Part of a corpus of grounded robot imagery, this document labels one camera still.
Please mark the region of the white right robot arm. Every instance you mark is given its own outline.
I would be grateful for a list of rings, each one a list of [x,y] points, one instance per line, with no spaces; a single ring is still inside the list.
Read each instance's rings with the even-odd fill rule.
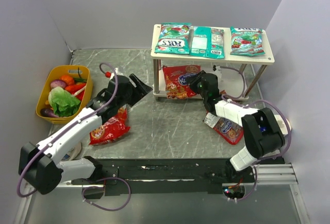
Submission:
[[[227,119],[243,129],[245,145],[229,159],[230,172],[241,172],[262,160],[276,158],[278,155],[267,155],[284,145],[289,147],[292,128],[279,110],[275,115],[269,108],[242,106],[221,95],[217,75],[213,73],[201,71],[188,77],[187,84],[201,96],[208,117]]]

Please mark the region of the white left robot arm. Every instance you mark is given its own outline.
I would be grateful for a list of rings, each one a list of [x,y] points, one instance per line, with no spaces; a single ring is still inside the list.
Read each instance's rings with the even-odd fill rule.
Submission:
[[[27,143],[21,148],[20,180],[26,180],[45,195],[60,182],[100,179],[103,166],[96,159],[85,157],[63,161],[63,157],[91,131],[115,116],[119,108],[132,107],[152,90],[134,74],[128,77],[115,75],[73,120],[38,144]]]

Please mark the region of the teal mint candy bag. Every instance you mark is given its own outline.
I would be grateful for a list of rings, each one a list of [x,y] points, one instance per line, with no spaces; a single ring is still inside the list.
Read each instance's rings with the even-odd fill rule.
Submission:
[[[235,56],[260,56],[265,51],[262,45],[262,32],[260,28],[230,28],[231,55]]]

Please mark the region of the teal candy bag back side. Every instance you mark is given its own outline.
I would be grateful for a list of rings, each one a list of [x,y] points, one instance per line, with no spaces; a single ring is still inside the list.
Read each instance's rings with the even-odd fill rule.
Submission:
[[[190,55],[210,59],[224,59],[224,30],[194,26]]]

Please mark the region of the teal Fox's candy bag front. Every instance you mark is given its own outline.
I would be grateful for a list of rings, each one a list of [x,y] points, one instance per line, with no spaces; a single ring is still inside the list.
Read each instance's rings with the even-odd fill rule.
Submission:
[[[191,23],[162,23],[155,53],[188,55]]]

